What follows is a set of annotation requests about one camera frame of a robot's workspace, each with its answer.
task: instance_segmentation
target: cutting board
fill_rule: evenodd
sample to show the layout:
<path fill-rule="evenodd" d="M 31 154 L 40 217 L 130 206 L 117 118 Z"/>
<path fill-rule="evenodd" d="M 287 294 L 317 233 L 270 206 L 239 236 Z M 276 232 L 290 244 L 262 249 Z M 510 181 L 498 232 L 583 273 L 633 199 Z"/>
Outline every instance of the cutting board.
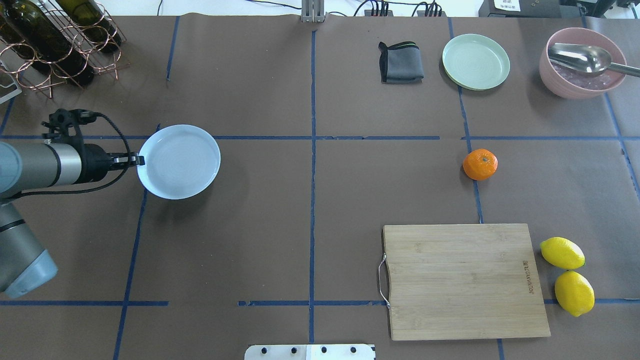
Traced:
<path fill-rule="evenodd" d="M 386 225 L 393 340 L 551 336 L 527 224 Z"/>

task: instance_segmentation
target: plate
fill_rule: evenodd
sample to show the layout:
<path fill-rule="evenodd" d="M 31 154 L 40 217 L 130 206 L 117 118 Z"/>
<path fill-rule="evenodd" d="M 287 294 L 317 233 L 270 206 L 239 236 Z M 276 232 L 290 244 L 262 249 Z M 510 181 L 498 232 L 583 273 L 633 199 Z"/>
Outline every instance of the plate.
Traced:
<path fill-rule="evenodd" d="M 177 200 L 206 189 L 218 174 L 220 148 L 215 139 L 193 125 L 173 125 L 153 134 L 140 149 L 142 185 L 156 196 Z"/>
<path fill-rule="evenodd" d="M 453 82 L 469 90 L 487 90 L 500 85 L 511 68 L 502 46 L 478 34 L 451 39 L 442 51 L 442 63 Z"/>

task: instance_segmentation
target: folded cloth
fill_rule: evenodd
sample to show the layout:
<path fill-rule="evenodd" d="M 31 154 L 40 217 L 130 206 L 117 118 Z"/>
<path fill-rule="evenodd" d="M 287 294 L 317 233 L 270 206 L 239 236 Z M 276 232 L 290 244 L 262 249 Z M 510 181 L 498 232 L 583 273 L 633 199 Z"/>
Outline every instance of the folded cloth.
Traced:
<path fill-rule="evenodd" d="M 424 78 L 420 49 L 415 42 L 405 41 L 387 46 L 380 42 L 380 75 L 383 83 L 407 84 Z"/>

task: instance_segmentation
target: orange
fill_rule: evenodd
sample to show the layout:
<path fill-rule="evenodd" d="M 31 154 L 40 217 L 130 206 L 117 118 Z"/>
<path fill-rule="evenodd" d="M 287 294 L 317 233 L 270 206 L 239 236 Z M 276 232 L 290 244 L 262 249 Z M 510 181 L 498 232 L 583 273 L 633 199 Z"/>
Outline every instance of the orange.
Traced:
<path fill-rule="evenodd" d="M 498 170 L 498 158 L 487 149 L 474 150 L 462 161 L 462 169 L 473 180 L 485 180 Z"/>

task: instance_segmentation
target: lemon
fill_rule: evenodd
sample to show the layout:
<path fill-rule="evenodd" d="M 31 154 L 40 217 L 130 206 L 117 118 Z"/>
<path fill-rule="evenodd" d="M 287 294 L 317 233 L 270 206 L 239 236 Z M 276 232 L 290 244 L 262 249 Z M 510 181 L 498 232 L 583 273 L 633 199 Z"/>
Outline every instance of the lemon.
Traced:
<path fill-rule="evenodd" d="M 573 270 L 584 265 L 584 254 L 580 247 L 565 238 L 549 238 L 540 243 L 540 249 L 542 257 L 559 268 Z"/>
<path fill-rule="evenodd" d="M 593 288 L 584 276 L 575 271 L 565 271 L 556 280 L 558 304 L 571 315 L 578 317 L 593 309 Z"/>

